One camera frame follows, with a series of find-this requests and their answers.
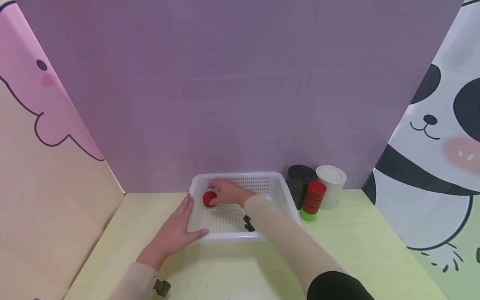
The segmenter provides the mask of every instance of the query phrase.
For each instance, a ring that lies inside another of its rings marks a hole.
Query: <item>panda face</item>
[[[480,78],[432,64],[389,144],[430,174],[480,191]]]
[[[480,191],[480,2],[461,9],[388,142],[420,168]]]

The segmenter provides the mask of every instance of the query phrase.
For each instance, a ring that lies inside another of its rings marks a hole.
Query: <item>white plastic basket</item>
[[[300,219],[293,202],[288,186],[283,176],[277,172],[251,173],[223,173],[200,174],[195,176],[190,187],[190,194],[194,198],[193,212],[188,223],[188,231],[208,228],[210,233],[199,240],[202,243],[236,243],[265,241],[257,232],[245,229],[244,210],[236,205],[217,204],[206,208],[203,203],[203,194],[208,190],[207,185],[215,178],[226,178],[238,185],[262,193],[272,201],[284,214],[292,217],[298,224]]]

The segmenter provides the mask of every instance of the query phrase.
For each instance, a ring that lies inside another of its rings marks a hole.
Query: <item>black object in basket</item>
[[[248,230],[249,232],[255,231],[255,228],[252,225],[252,219],[250,219],[249,216],[245,215],[243,217],[243,221],[245,221],[245,229]]]

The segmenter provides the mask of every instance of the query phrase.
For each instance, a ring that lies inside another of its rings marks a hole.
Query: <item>panda illustration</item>
[[[363,186],[405,245],[444,273],[463,262],[450,241],[480,194],[480,2],[466,4]]]

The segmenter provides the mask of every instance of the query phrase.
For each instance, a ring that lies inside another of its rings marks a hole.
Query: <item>panda eye patch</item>
[[[465,133],[480,142],[480,78],[462,87],[453,102],[453,111]]]
[[[434,64],[431,64],[410,104],[425,100],[428,96],[433,94],[437,89],[438,84],[440,84],[441,77],[440,69]]]

